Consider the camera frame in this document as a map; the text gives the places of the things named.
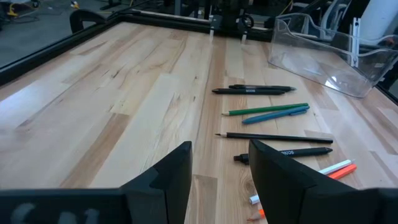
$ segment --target white pen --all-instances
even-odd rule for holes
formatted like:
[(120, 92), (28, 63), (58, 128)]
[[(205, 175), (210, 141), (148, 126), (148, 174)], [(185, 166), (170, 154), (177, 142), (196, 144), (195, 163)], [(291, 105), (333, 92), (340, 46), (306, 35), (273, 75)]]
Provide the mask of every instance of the white pen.
[[(345, 160), (343, 162), (339, 162), (339, 163), (337, 163), (335, 165), (332, 165), (330, 167), (324, 168), (324, 169), (322, 169), (322, 170), (320, 170), (318, 172), (321, 173), (321, 174), (328, 175), (328, 174), (331, 174), (334, 171), (338, 171), (338, 170), (340, 170), (340, 169), (342, 169), (342, 168), (344, 168), (346, 166), (349, 166), (352, 163), (353, 163), (353, 161), (347, 159), (347, 160)], [(254, 196), (250, 197), (249, 200), (250, 200), (252, 205), (255, 205), (255, 204), (260, 202), (260, 199), (259, 199), (258, 195), (254, 195)]]

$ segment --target pencil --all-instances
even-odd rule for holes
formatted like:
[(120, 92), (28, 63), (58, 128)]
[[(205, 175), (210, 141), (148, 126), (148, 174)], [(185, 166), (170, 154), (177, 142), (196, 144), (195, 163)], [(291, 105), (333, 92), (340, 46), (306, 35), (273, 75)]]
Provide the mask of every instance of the pencil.
[(262, 113), (262, 112), (270, 112), (270, 111), (279, 111), (279, 110), (287, 110), (296, 108), (299, 106), (308, 106), (308, 103), (297, 103), (292, 105), (281, 105), (281, 106), (268, 106), (263, 108), (251, 108), (251, 109), (243, 109), (243, 110), (232, 110), (228, 112), (222, 113), (225, 116), (235, 116), (235, 115), (243, 115), (243, 114), (251, 114), (251, 113)]
[(328, 143), (328, 144), (333, 143), (333, 139), (330, 138), (311, 138), (311, 137), (301, 137), (301, 136), (278, 136), (271, 134), (248, 134), (248, 133), (221, 133), (216, 135), (226, 138), (238, 138), (238, 139), (303, 141), (303, 142), (316, 142), (316, 143)]
[(346, 166), (330, 175), (328, 175), (330, 178), (333, 178), (335, 180), (338, 180), (342, 177), (347, 176), (348, 174), (354, 172), (354, 170), (356, 170), (356, 165), (355, 164), (351, 164), (349, 166)]

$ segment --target marker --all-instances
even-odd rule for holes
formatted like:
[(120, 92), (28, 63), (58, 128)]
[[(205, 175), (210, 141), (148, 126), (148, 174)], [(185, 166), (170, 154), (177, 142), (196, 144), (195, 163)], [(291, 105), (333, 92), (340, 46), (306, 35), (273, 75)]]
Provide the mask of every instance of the marker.
[(258, 195), (255, 195), (255, 196), (250, 197), (249, 200), (250, 200), (250, 203), (251, 203), (252, 205), (255, 205), (255, 204), (257, 204), (257, 203), (260, 202), (260, 198), (259, 198)]
[(344, 168), (342, 168), (341, 170), (338, 170), (332, 174), (329, 175), (330, 178), (333, 178), (335, 180), (338, 180), (342, 177), (347, 176), (348, 174), (354, 172), (356, 170), (356, 165), (355, 164), (351, 164), (349, 166), (346, 166)]
[(335, 164), (333, 166), (324, 168), (324, 169), (320, 170), (319, 173), (328, 175), (328, 174), (331, 174), (332, 172), (334, 172), (336, 170), (340, 170), (340, 169), (342, 169), (342, 168), (344, 168), (346, 166), (349, 166), (352, 163), (353, 163), (353, 161), (347, 159), (347, 160), (345, 160), (343, 162), (339, 162), (339, 163), (337, 163), (337, 164)]
[(260, 220), (266, 217), (266, 213), (264, 209), (260, 209), (258, 212), (254, 213), (250, 218), (248, 218), (248, 222)]

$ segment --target black pencil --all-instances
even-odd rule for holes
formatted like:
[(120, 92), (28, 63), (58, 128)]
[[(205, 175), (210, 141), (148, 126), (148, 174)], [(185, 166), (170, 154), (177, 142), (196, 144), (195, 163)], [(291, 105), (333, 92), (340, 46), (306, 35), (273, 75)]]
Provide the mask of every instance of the black pencil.
[(279, 140), (279, 141), (303, 141), (303, 142), (316, 142), (316, 143), (333, 143), (333, 139), (330, 138), (311, 138), (311, 137), (300, 137), (300, 136), (278, 136), (270, 134), (247, 134), (247, 133), (221, 133), (216, 134), (226, 138), (238, 138), (238, 139), (263, 139), (263, 140)]

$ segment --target teal pen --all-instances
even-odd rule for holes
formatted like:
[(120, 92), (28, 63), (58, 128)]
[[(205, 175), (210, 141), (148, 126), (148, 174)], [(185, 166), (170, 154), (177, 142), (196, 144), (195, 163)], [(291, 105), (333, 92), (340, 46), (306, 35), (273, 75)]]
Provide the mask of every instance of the teal pen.
[(292, 108), (288, 110), (278, 111), (274, 113), (268, 113), (260, 116), (254, 116), (252, 118), (244, 119), (242, 121), (243, 124), (254, 124), (261, 121), (267, 121), (269, 119), (280, 118), (283, 116), (294, 116), (299, 114), (304, 114), (307, 110), (310, 109), (309, 106), (299, 106), (297, 108)]

